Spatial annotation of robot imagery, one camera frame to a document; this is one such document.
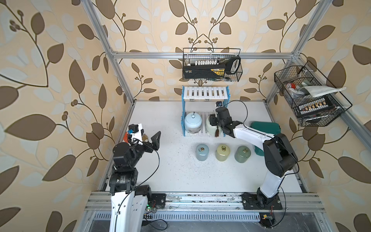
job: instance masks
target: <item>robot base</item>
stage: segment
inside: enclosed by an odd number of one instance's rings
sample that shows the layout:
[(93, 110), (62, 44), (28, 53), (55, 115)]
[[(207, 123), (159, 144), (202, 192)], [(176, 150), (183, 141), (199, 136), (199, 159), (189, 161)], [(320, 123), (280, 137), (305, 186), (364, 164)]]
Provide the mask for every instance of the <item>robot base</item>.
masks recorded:
[(273, 206), (273, 210), (282, 210), (282, 204), (279, 199), (278, 194), (274, 197), (269, 199), (269, 203), (262, 205), (258, 201), (258, 194), (252, 194), (252, 193), (243, 193), (241, 195), (242, 197), (242, 205), (244, 210), (259, 210), (259, 209), (265, 209), (265, 210), (271, 210)]

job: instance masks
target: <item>green canister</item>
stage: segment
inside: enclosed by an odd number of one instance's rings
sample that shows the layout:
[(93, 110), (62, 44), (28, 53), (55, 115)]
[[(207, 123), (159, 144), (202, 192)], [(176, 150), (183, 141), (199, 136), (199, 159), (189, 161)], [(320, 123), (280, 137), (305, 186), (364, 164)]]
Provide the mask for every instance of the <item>green canister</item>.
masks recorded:
[(251, 151), (248, 147), (240, 146), (237, 149), (236, 153), (234, 154), (234, 158), (239, 163), (245, 163), (246, 160), (250, 157), (250, 155), (251, 155)]
[(216, 159), (219, 161), (225, 161), (229, 153), (231, 152), (230, 148), (225, 144), (220, 144), (215, 151)]

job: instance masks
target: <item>white table surface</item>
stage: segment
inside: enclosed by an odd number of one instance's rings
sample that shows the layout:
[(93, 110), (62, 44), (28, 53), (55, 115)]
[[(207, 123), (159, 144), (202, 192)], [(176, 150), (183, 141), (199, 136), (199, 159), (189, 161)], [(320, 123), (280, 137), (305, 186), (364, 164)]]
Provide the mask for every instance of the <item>white table surface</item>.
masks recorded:
[[(263, 102), (245, 102), (249, 115), (245, 125), (252, 121), (270, 122)], [(215, 102), (186, 102), (186, 111), (212, 112)], [(233, 120), (243, 121), (246, 109), (241, 102), (228, 105)], [(246, 141), (212, 136), (184, 137), (181, 128), (181, 102), (137, 102), (129, 124), (142, 123), (144, 133), (150, 138), (161, 131), (160, 167), (148, 180), (153, 192), (256, 192), (268, 171), (263, 156), (254, 152), (254, 146)], [(210, 151), (206, 161), (196, 159), (197, 145), (204, 143)], [(215, 157), (219, 144), (230, 147), (228, 159), (220, 162)], [(251, 150), (245, 163), (238, 163), (234, 153), (239, 146)], [(156, 152), (144, 153), (136, 168), (139, 172), (137, 184), (148, 178), (158, 164)], [(288, 175), (282, 185), (287, 193), (302, 192), (295, 175)]]

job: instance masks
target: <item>yellow label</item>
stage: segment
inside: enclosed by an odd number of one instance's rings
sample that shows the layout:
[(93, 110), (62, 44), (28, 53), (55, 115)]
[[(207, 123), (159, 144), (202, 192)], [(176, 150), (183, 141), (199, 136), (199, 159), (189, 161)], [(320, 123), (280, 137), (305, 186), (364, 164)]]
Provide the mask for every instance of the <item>yellow label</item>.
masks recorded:
[(215, 74), (219, 76), (224, 76), (224, 68), (214, 68), (211, 69), (211, 71), (213, 71)]

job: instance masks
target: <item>mounting plate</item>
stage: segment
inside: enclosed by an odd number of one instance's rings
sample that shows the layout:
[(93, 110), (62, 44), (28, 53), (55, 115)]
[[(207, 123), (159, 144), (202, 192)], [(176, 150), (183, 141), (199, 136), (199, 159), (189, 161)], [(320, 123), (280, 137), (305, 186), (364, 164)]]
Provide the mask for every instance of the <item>mounting plate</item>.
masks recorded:
[[(241, 195), (242, 197), (242, 205), (243, 209), (245, 210), (255, 210), (255, 209), (262, 209), (258, 204), (257, 204), (257, 194), (251, 194), (251, 193), (243, 193)], [(276, 198), (272, 201), (272, 204), (270, 204), (267, 208), (267, 210), (270, 210), (271, 205), (273, 205), (273, 210), (282, 210), (282, 204), (281, 202), (278, 203), (279, 201), (279, 196), (277, 195)]]
[(163, 209), (166, 203), (165, 193), (152, 193), (152, 200), (156, 201), (156, 208)]

